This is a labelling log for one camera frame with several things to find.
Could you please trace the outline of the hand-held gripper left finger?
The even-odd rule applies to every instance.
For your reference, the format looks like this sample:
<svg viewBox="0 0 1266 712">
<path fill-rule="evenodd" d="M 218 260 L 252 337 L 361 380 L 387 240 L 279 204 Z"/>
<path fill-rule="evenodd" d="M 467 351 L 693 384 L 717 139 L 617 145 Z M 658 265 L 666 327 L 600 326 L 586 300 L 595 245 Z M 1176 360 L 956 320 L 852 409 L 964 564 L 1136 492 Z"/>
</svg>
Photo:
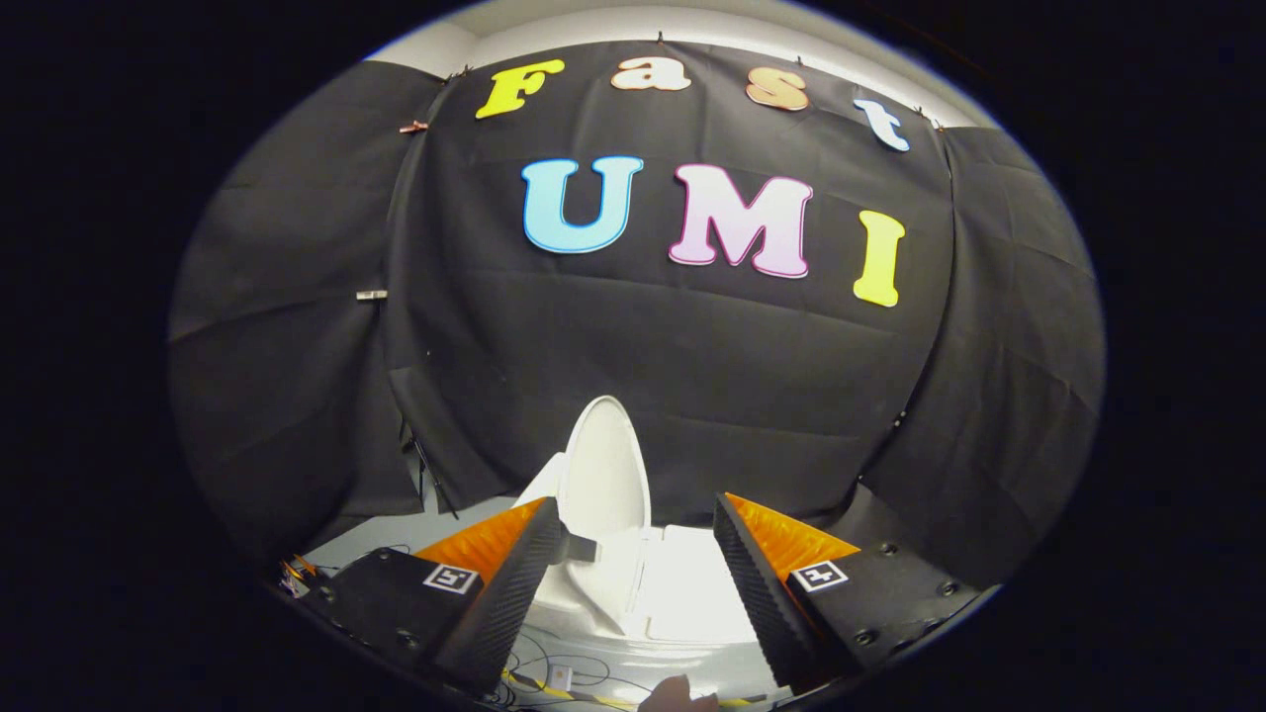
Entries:
<svg viewBox="0 0 1266 712">
<path fill-rule="evenodd" d="M 298 603 L 386 666 L 484 697 L 567 535 L 556 497 L 537 497 L 420 551 L 379 547 L 308 578 Z"/>
</svg>

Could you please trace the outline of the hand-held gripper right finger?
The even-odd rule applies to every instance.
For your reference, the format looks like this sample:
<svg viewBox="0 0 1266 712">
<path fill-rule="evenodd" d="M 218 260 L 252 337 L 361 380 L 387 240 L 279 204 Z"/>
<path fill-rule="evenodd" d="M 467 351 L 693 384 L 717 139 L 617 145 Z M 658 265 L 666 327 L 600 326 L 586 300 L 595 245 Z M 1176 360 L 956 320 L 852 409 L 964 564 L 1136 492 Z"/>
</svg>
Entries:
<svg viewBox="0 0 1266 712">
<path fill-rule="evenodd" d="M 794 693 L 895 666 L 990 598 L 903 544 L 860 547 L 732 492 L 711 531 L 774 682 Z"/>
</svg>

